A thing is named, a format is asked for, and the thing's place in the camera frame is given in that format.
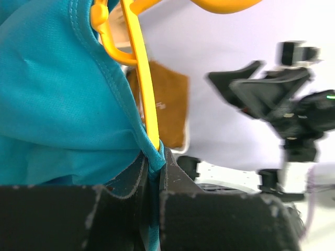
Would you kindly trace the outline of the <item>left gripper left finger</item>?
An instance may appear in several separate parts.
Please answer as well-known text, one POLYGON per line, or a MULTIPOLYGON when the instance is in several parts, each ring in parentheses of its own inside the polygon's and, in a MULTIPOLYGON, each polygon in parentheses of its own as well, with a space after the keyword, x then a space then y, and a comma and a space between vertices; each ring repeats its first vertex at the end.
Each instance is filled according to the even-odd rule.
POLYGON ((148 161, 108 185, 1 186, 1 250, 148 250, 148 161))

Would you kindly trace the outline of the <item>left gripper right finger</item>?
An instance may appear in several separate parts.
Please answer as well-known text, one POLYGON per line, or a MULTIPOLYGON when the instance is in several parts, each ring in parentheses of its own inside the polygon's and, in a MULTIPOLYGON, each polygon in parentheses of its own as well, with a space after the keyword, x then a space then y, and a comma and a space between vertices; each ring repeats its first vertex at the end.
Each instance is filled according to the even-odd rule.
POLYGON ((162 250, 300 250, 281 200, 267 194, 221 194, 198 187, 164 151, 160 176, 162 250))

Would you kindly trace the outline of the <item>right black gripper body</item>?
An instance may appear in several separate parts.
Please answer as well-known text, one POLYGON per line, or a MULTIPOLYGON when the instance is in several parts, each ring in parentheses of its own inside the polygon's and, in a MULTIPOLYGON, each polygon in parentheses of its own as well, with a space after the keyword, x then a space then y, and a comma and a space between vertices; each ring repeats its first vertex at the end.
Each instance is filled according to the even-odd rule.
POLYGON ((252 61, 235 71, 209 72, 207 78, 223 99, 253 119, 269 123, 284 140, 287 162, 313 162, 315 141, 334 130, 334 90, 324 90, 294 99, 312 73, 305 67, 267 71, 252 75, 263 66, 252 61))

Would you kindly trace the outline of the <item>teal t shirt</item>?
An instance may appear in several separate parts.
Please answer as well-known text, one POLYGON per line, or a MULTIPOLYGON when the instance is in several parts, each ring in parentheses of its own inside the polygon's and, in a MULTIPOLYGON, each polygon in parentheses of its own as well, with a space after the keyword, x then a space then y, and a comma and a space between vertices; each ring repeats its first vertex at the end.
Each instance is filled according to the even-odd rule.
POLYGON ((92 1, 1 1, 1 184, 106 184, 149 159, 149 250, 159 245, 164 149, 98 42, 92 1))

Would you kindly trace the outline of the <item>yellow plastic hanger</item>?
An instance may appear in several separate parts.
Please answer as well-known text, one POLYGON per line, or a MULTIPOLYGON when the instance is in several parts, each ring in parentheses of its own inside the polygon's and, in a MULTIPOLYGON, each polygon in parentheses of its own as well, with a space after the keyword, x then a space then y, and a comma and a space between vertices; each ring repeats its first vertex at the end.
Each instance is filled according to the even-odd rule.
POLYGON ((94 5, 90 10, 92 28, 99 34, 107 54, 122 65, 134 66, 136 68, 143 100, 147 135, 157 150, 160 147, 157 112, 155 108, 148 56, 138 16, 159 2, 159 0, 120 2, 121 10, 127 25, 127 33, 132 49, 131 53, 122 52, 114 43, 108 21, 108 1, 94 1, 94 5))

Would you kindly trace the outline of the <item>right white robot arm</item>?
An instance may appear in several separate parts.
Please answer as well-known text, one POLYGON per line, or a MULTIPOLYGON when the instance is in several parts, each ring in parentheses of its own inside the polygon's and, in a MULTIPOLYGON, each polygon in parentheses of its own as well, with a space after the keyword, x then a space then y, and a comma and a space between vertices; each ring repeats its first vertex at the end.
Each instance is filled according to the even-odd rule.
POLYGON ((261 65, 261 61, 253 61, 240 70, 210 72, 207 77, 227 103, 274 129, 283 141, 282 168, 243 172, 190 156, 180 156, 177 163, 194 182, 210 184, 212 190, 223 186, 247 193, 269 193, 284 202, 301 201, 312 191, 315 142, 334 129, 334 90, 295 99, 296 92, 313 79, 311 62, 281 64, 262 78, 253 79, 261 65))

